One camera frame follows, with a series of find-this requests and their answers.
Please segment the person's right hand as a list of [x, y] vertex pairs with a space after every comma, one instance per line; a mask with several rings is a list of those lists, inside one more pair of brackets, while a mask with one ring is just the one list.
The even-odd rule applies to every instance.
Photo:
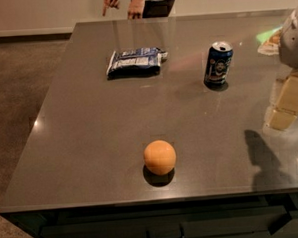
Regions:
[[120, 1], [119, 0], [104, 0], [103, 1], [103, 8], [102, 8], [102, 15], [106, 15], [106, 11], [109, 8], [113, 8], [113, 9], [119, 9], [119, 4]]

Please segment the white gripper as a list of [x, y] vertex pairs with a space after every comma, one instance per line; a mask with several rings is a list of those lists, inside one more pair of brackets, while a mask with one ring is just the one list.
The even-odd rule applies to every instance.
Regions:
[[[280, 61], [298, 69], [298, 5], [288, 16], [281, 30], [278, 46]], [[298, 70], [293, 70], [285, 79], [275, 106], [277, 109], [268, 108], [265, 124], [271, 129], [284, 131], [292, 125], [298, 114]]]

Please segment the person's left hand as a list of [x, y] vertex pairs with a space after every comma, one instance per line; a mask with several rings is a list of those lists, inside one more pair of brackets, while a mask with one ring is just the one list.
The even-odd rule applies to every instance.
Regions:
[[127, 10], [128, 18], [130, 20], [142, 18], [144, 6], [145, 6], [145, 0], [131, 0]]

